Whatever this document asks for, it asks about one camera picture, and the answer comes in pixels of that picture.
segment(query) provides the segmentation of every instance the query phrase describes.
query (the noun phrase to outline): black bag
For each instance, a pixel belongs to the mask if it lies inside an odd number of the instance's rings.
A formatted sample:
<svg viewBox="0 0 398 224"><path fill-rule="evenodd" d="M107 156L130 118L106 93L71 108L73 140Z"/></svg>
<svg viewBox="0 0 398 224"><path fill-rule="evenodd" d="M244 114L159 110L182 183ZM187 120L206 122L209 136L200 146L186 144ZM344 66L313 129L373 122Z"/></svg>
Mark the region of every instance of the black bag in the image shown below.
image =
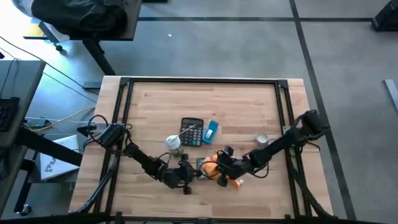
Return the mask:
<svg viewBox="0 0 398 224"><path fill-rule="evenodd" d="M32 14L71 37L117 37L127 24L123 0L34 0Z"/></svg>

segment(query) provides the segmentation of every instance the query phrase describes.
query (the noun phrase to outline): chair wheel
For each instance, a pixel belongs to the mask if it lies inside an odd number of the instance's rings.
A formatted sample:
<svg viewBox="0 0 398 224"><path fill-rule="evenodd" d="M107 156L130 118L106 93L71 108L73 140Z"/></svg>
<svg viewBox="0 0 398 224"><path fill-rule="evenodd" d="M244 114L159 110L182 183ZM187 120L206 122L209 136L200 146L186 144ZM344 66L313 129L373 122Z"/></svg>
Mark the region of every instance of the chair wheel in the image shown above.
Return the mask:
<svg viewBox="0 0 398 224"><path fill-rule="evenodd" d="M55 46L55 49L58 50L59 52L63 52L63 47L61 45Z"/></svg>
<svg viewBox="0 0 398 224"><path fill-rule="evenodd" d="M28 215L32 211L32 207L29 205L24 205L24 208L22 209L21 212L18 212L18 214L22 217Z"/></svg>

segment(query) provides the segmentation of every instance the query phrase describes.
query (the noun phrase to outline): floor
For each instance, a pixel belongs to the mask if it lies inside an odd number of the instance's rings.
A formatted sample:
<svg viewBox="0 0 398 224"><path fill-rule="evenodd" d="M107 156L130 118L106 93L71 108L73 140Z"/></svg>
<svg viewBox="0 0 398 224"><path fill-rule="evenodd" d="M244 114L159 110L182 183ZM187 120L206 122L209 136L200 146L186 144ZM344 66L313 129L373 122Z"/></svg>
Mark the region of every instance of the floor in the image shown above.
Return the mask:
<svg viewBox="0 0 398 224"><path fill-rule="evenodd" d="M398 139L392 133L398 125L398 114L382 81L391 78L398 82L398 34L376 33L370 22L353 19L373 17L387 2L173 0L168 4L145 4L140 16L153 19L138 23L133 42L102 42L101 46L120 75L303 78L311 108L319 108L328 116L357 219L395 223ZM300 18L311 18L307 21L312 22L295 23L292 3ZM23 40L23 28L30 19L11 3L0 4L0 15L12 14L15 18L12 24L0 25L1 36L80 83L101 80L103 72L82 43L65 42L62 45L67 54L60 55L48 42ZM170 17L182 18L168 21ZM217 19L188 21L184 17ZM225 17L291 19L226 21ZM19 29L12 29L16 24ZM30 58L1 41L0 47L20 58ZM51 68L45 72L79 90ZM95 95L85 95L95 100ZM28 116L60 119L93 105L45 75ZM60 125L54 131L73 132L75 124L78 123ZM331 142L331 136L320 141L323 167L334 213L344 218L345 205L329 153L329 149L334 149ZM3 218L18 217L12 213L17 188L18 183ZM31 216L67 212L71 195L69 184L34 186L28 198L34 208ZM45 201L39 204L39 197Z"/></svg>

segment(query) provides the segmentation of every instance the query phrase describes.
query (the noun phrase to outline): black desk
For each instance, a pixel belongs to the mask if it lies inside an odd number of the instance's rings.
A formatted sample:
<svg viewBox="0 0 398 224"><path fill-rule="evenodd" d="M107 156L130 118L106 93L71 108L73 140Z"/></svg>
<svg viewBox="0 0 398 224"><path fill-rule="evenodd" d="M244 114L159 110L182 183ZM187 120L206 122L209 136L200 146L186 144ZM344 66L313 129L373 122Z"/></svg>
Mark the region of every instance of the black desk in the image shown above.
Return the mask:
<svg viewBox="0 0 398 224"><path fill-rule="evenodd" d="M109 64L107 59L104 56L104 51L99 45L99 42L102 40L113 40L113 41L132 41L134 39L134 33L136 32L137 20L139 15L139 10L141 7L142 0L126 0L125 9L127 12L127 27L122 35L119 37L112 38L100 38L100 39L92 39L92 38L81 38L81 37L70 37L70 40L81 40L91 56L94 58L98 66L102 69L105 75L116 75L112 66ZM50 34L43 36L24 36L25 39L30 40L51 40L52 42L56 42L57 40L53 40L50 38ZM101 87L101 82L85 82L83 84L84 89L99 89Z"/></svg>
<svg viewBox="0 0 398 224"><path fill-rule="evenodd" d="M0 60L0 83L4 83L8 67L11 60ZM14 62L7 79L3 96L17 96L20 98L18 112L14 117L11 128L7 132L0 132L0 150L8 151L10 163L10 172L7 178L0 181L0 214L11 193L12 186L18 175L19 170L31 172L34 168L34 161L24 159L27 148L33 149L52 156L56 159L80 166L80 153L72 151L66 147L43 138L42 136L22 128L22 122L25 118L30 102L39 85L45 63L40 60L26 61L19 60L19 71L17 62Z"/></svg>

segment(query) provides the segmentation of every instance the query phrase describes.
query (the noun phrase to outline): wooden table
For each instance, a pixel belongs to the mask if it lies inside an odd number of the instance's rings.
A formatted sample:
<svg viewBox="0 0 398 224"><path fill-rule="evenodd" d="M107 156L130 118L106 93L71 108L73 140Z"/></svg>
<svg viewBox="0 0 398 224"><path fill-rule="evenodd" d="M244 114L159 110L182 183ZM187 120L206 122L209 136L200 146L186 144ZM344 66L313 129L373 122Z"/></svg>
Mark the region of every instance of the wooden table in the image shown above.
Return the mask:
<svg viewBox="0 0 398 224"><path fill-rule="evenodd" d="M108 121L113 115L119 81L120 77L104 77L99 93L95 114L102 114ZM288 83L294 115L298 116L309 108L303 80L289 79ZM212 119L220 124L212 145L184 147L193 167L196 167L196 158L211 156L227 144L235 149L234 155L237 157L254 149L253 137L256 133L266 133L270 138L281 135L273 86L134 83L128 123L133 125L132 140L145 153L155 157L167 152L164 140L178 133L182 117L201 118L205 121L205 127ZM104 149L96 144L86 148L70 210L80 208L97 187L103 156ZM331 213L318 149L307 145L302 159L309 189L323 208ZM172 159L170 166L177 167L177 162L178 159ZM183 195L181 189L172 190L154 181L135 160L122 157L112 214L123 212L123 216L137 217L284 218L285 214L293 214L284 152L276 154L269 165L269 175L265 179L244 175L240 190L231 186L220 187L215 181L195 179L190 184L192 194ZM106 189L101 211L104 210L107 195ZM302 200L300 211L304 214Z"/></svg>

